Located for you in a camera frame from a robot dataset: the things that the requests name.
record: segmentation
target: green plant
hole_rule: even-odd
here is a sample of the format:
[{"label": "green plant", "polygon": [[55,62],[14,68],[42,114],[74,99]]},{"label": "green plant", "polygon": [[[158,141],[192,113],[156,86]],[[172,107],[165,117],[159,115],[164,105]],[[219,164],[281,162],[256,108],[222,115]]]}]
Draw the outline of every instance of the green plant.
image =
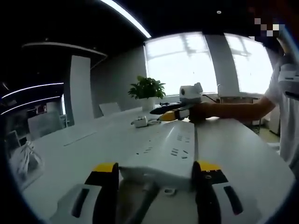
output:
[{"label": "green plant", "polygon": [[164,85],[159,80],[154,80],[153,78],[144,78],[142,76],[137,76],[138,83],[131,84],[133,86],[128,94],[135,99],[143,99],[150,97],[157,97],[163,99],[165,96]]}]

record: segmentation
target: potted plant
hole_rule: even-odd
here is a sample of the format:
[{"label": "potted plant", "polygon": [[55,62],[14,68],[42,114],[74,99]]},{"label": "potted plant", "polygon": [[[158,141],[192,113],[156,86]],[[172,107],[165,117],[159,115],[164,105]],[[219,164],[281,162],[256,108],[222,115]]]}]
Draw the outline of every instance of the potted plant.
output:
[{"label": "potted plant", "polygon": [[131,84],[133,87],[128,93],[131,97],[140,99],[142,111],[151,111],[155,108],[155,99],[163,99],[165,96],[165,83],[161,83],[159,80],[154,80],[153,78],[144,78],[142,76],[137,76],[137,80],[137,84]]}]

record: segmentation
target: white pillar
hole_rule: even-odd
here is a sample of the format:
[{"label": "white pillar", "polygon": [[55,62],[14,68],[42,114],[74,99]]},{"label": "white pillar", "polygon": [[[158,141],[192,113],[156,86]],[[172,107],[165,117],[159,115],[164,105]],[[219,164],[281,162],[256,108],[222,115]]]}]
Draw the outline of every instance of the white pillar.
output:
[{"label": "white pillar", "polygon": [[94,119],[90,88],[90,58],[71,57],[71,108],[75,125]]}]

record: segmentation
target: floor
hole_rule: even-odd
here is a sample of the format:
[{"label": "floor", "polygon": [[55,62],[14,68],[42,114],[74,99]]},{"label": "floor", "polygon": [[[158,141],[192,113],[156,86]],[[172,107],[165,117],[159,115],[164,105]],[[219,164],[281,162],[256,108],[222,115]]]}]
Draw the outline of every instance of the floor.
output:
[{"label": "floor", "polygon": [[280,137],[269,131],[266,127],[261,127],[259,136],[265,142],[279,142]]}]

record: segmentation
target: bright window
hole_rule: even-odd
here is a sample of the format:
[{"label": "bright window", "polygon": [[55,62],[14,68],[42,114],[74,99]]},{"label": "bright window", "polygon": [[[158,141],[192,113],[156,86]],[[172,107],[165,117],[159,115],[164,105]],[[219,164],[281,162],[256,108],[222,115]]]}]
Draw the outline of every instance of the bright window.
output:
[{"label": "bright window", "polygon": [[235,62],[239,91],[264,94],[273,72],[266,48],[247,37],[225,34]]},{"label": "bright window", "polygon": [[145,43],[148,77],[165,84],[167,96],[182,85],[201,83],[205,93],[217,93],[211,56],[202,33],[165,36]]}]

